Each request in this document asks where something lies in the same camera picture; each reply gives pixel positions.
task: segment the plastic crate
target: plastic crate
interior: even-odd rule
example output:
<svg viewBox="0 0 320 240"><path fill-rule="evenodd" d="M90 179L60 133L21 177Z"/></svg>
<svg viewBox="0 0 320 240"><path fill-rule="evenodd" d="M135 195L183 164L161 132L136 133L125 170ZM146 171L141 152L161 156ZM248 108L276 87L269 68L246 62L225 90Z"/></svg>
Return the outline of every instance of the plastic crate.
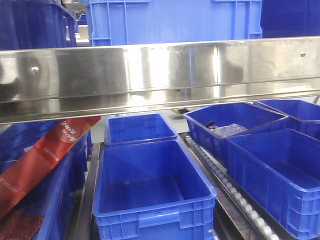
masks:
<svg viewBox="0 0 320 240"><path fill-rule="evenodd" d="M92 46L262 37L262 0L82 0Z"/></svg>
<svg viewBox="0 0 320 240"><path fill-rule="evenodd" d="M263 0L261 26L264 38L320 35L318 0Z"/></svg>
<svg viewBox="0 0 320 240"><path fill-rule="evenodd" d="M239 134L260 133L283 129L289 118L250 103L233 103L206 106L183 115L188 123L190 136L200 146L208 150L213 157L228 168L226 139L212 131L206 125L214 121L218 127L238 124L248 130Z"/></svg>
<svg viewBox="0 0 320 240"><path fill-rule="evenodd" d="M93 214L102 240L212 240L216 191L176 140L106 148Z"/></svg>
<svg viewBox="0 0 320 240"><path fill-rule="evenodd" d="M320 141L292 129L228 138L228 174L294 238L320 231Z"/></svg>
<svg viewBox="0 0 320 240"><path fill-rule="evenodd" d="M0 50L77 46L76 20L55 0L0 0L0 13Z"/></svg>
<svg viewBox="0 0 320 240"><path fill-rule="evenodd" d="M16 123L0 134L0 161L18 159L25 149L34 145L58 121Z"/></svg>
<svg viewBox="0 0 320 240"><path fill-rule="evenodd" d="M107 147L177 139L178 134L160 113L112 117L106 120Z"/></svg>
<svg viewBox="0 0 320 240"><path fill-rule="evenodd" d="M28 216L44 216L39 232L32 240L63 240L73 208L73 195L68 171L72 167L73 153L68 153L32 191L15 207ZM15 161L0 162L0 174Z"/></svg>
<svg viewBox="0 0 320 240"><path fill-rule="evenodd" d="M287 128L320 140L320 106L302 100L265 100L255 104L288 115Z"/></svg>

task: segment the clear plastic bag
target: clear plastic bag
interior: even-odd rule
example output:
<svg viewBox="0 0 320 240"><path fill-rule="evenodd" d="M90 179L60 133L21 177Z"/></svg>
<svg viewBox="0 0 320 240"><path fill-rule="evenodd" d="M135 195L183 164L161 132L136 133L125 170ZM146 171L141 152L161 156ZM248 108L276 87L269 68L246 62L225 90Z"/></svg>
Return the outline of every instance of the clear plastic bag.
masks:
<svg viewBox="0 0 320 240"><path fill-rule="evenodd" d="M218 135L220 138L227 138L238 133L248 130L246 127L233 123L228 126L210 128L210 131Z"/></svg>

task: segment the red package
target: red package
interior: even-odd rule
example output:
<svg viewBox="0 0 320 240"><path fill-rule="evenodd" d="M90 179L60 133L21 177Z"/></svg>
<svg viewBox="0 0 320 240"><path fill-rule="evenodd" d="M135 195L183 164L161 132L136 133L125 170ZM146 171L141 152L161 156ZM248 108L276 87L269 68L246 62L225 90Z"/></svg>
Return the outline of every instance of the red package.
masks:
<svg viewBox="0 0 320 240"><path fill-rule="evenodd" d="M48 173L99 116L60 120L26 154L0 175L0 220Z"/></svg>

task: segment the screw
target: screw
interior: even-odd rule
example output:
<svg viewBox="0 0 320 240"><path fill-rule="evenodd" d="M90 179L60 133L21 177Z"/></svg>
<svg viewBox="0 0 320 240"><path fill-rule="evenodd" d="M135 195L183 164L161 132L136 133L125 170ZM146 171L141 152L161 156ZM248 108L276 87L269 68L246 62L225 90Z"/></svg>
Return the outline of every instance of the screw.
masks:
<svg viewBox="0 0 320 240"><path fill-rule="evenodd" d="M37 66L31 67L31 72L33 72L34 74L37 74L39 72L39 67Z"/></svg>

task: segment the metal frame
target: metal frame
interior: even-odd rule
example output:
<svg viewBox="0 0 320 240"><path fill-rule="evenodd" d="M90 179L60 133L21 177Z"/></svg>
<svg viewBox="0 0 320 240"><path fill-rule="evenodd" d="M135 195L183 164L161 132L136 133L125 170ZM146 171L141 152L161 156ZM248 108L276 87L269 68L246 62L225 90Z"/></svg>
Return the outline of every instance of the metal frame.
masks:
<svg viewBox="0 0 320 240"><path fill-rule="evenodd" d="M0 124L320 94L320 37L0 51Z"/></svg>

